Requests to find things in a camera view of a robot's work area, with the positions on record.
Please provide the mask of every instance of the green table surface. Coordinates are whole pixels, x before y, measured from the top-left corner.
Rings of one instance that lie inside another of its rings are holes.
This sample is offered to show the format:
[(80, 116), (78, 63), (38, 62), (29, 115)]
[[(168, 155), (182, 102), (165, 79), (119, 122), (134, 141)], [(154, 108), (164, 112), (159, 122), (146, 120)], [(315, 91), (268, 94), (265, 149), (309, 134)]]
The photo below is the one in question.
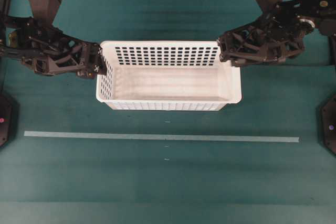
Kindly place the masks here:
[[(31, 15), (13, 0), (11, 15)], [(88, 41), (215, 40), (260, 15), (254, 0), (64, 0), (54, 22)], [(218, 112), (114, 111), (96, 82), (1, 62), (15, 101), (0, 149), (0, 223), (335, 223), (336, 157), (320, 107), (336, 92), (318, 33), (290, 64), (241, 69), (243, 100)], [(296, 136), (295, 143), (24, 137), (24, 131)]]

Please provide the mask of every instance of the white plastic basket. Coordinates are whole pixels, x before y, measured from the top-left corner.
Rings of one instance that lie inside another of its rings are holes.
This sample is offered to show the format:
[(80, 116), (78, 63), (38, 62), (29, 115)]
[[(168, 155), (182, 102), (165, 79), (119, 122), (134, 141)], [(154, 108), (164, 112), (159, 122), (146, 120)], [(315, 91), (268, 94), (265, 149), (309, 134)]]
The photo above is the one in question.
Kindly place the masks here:
[(240, 69), (215, 41), (104, 41), (98, 101), (115, 110), (217, 111), (242, 98)]

